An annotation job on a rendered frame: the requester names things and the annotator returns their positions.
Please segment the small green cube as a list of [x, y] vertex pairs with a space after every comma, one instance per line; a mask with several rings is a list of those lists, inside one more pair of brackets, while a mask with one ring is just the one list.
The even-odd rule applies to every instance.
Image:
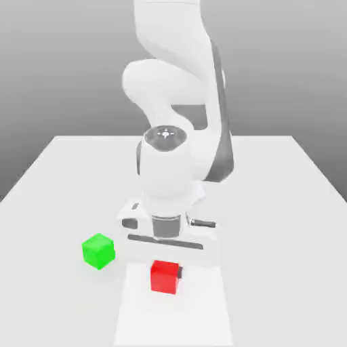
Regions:
[[115, 259], [114, 241], [101, 233], [90, 237], [81, 246], [84, 261], [98, 270]]

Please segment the small red cube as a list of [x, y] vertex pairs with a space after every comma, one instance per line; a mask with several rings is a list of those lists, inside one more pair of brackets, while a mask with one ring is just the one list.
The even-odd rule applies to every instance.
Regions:
[[150, 268], [151, 290], [175, 295], [179, 268], [178, 263], [155, 260]]

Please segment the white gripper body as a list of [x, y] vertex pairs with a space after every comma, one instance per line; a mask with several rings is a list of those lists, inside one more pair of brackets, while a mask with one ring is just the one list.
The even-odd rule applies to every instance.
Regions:
[[160, 240], [126, 232], [123, 255], [144, 262], [219, 262], [219, 238], [206, 230], [187, 230], [177, 238]]

